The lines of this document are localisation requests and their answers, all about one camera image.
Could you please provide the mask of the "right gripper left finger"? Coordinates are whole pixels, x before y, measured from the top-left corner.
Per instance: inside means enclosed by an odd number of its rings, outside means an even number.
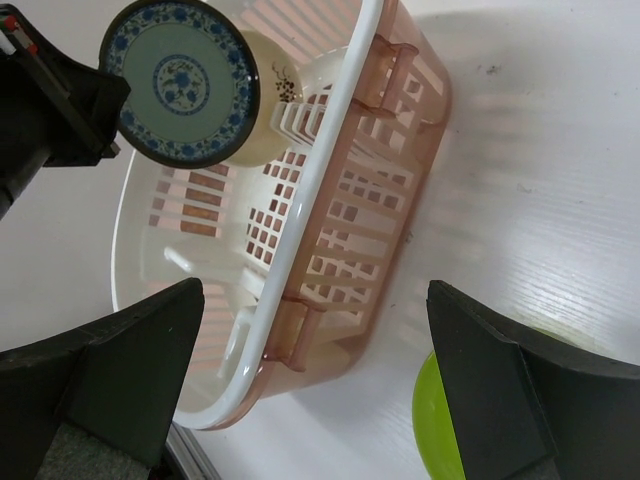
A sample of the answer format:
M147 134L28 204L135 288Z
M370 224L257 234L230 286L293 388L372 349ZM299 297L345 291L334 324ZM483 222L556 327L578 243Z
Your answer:
M203 311L203 284L188 278L2 352L2 478L147 478L161 461Z

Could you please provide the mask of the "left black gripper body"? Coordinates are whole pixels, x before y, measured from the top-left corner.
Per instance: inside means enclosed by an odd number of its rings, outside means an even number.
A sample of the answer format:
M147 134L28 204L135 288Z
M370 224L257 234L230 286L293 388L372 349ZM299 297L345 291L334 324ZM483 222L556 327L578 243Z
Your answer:
M126 80L54 47L11 4L1 6L1 214L43 168L114 158Z

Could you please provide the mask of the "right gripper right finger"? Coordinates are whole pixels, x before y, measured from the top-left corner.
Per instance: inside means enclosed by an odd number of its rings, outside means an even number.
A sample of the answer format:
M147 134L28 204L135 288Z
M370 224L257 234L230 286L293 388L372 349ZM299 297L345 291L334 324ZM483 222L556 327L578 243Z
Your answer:
M639 368L433 280L429 327L468 479L636 479Z

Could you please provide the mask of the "lime green plate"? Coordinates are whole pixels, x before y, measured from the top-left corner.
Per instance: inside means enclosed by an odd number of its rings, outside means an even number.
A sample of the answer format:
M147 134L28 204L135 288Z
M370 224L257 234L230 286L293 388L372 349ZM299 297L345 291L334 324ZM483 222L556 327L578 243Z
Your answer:
M559 478L559 445L527 345L475 321L432 329L413 394L414 436L434 479Z

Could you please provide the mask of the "blue patterned plate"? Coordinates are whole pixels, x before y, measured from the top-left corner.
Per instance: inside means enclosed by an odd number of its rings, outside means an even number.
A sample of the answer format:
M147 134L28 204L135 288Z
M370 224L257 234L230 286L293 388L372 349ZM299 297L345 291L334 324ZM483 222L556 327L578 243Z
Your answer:
M161 165L217 165L256 125L256 60L234 24L203 1L133 2L109 25L99 66L130 87L120 133Z

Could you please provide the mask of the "cream floral plate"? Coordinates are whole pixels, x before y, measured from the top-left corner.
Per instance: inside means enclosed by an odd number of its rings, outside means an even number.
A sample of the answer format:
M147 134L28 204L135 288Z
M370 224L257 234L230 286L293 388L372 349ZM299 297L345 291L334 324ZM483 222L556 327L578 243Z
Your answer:
M258 68L260 103L257 119L247 141L227 164L251 168L278 158L290 142L271 127L271 118L281 102L301 102L302 82L286 51L257 31L242 31Z

